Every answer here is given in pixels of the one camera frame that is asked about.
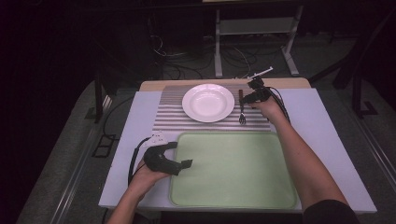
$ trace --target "fork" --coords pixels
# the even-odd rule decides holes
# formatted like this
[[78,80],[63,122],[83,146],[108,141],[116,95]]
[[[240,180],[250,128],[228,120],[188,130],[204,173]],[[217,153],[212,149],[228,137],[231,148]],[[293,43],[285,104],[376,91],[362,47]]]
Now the fork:
[[246,124],[247,119],[245,118],[244,103],[242,102],[242,99],[244,98],[244,92],[243,92],[243,90],[239,90],[238,93],[239,93],[239,106],[241,107],[241,115],[239,115],[239,123]]

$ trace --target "gray striped placemat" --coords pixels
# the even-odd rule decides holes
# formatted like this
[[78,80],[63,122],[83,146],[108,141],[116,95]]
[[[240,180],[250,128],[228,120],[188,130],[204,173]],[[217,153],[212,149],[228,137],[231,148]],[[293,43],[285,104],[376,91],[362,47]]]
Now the gray striped placemat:
[[231,114],[222,120],[205,123],[191,119],[183,110],[182,100],[184,94],[194,86],[166,86],[158,106],[157,116],[153,131],[186,132],[186,131],[253,131],[270,132],[271,127],[267,119],[262,117],[260,110],[245,106],[247,123],[239,123],[240,106],[238,103],[238,90],[243,90],[244,95],[252,92],[248,85],[221,85],[231,92],[235,99],[235,106]]

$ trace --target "white plate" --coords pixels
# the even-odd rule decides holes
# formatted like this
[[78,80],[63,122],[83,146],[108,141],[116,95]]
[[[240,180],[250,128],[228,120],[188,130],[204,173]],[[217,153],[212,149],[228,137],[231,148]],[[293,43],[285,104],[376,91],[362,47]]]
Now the white plate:
[[226,118],[233,111],[235,100],[229,90],[216,84],[196,86],[183,97],[186,114],[201,122],[215,122]]

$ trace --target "sleeve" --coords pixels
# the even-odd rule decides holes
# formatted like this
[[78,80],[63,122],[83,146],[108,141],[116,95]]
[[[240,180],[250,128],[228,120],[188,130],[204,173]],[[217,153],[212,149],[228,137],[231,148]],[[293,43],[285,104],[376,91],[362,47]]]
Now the sleeve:
[[304,224],[359,224],[353,210],[336,200],[324,200],[305,209]]

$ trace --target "green placemat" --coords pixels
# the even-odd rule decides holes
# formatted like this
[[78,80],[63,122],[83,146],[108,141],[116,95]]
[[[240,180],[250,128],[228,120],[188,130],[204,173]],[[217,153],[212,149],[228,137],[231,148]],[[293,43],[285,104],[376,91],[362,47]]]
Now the green placemat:
[[293,208],[296,192],[276,133],[183,133],[176,161],[193,160],[171,180],[175,205]]

